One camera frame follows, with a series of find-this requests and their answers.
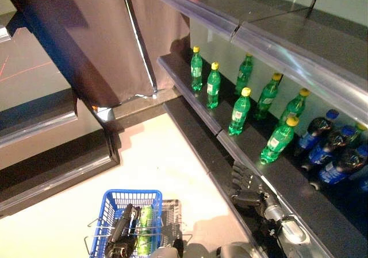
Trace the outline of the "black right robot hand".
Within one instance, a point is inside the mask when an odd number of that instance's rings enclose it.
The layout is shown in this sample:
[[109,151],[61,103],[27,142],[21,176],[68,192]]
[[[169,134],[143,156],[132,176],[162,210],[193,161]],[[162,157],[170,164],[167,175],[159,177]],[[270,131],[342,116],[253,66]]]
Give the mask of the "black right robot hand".
[[235,192],[231,196],[234,204],[240,207],[262,207],[270,197],[266,185],[260,176],[239,161],[235,161],[231,171],[232,187]]

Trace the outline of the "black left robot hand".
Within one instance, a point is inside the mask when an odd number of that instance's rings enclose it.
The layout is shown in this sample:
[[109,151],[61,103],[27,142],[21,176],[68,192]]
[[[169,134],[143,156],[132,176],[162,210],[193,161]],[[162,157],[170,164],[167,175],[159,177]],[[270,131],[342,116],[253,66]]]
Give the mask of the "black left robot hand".
[[131,257],[136,247],[135,231],[139,216],[140,208],[128,204],[122,216],[113,225],[105,247],[105,257]]

